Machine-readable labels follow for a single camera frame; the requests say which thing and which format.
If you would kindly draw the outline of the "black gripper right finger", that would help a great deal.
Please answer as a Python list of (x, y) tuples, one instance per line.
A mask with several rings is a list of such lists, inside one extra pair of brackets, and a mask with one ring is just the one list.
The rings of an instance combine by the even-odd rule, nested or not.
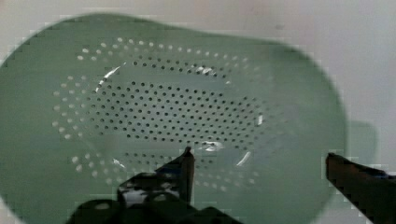
[(326, 177), (373, 224), (396, 223), (394, 175), (329, 153)]

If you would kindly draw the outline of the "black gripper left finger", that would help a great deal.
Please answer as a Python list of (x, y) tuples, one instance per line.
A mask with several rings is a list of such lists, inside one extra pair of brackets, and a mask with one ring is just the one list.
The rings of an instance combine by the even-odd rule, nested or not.
[(149, 196), (171, 194), (189, 203), (194, 163), (191, 147), (186, 147), (181, 155), (154, 172), (139, 173), (121, 183), (117, 189), (118, 201), (123, 205), (135, 205), (145, 202)]

